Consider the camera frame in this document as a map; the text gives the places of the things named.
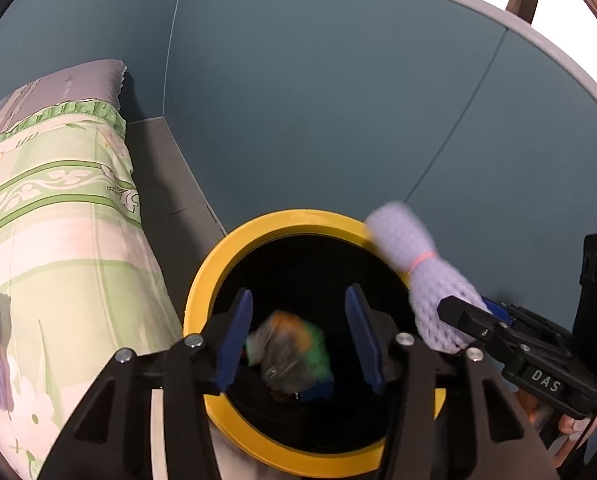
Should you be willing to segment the person right hand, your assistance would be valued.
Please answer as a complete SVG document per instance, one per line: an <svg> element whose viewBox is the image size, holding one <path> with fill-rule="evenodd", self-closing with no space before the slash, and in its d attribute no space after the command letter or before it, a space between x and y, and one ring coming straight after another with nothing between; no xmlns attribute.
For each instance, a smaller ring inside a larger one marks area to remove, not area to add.
<svg viewBox="0 0 597 480"><path fill-rule="evenodd" d="M524 390L516 390L514 396L537 431L542 429L555 413L551 406L542 403ZM586 443L596 429L597 418L586 417L578 420L568 415L562 415L557 423L556 444L551 445L548 450L550 465L553 468L562 466L569 454Z"/></svg>

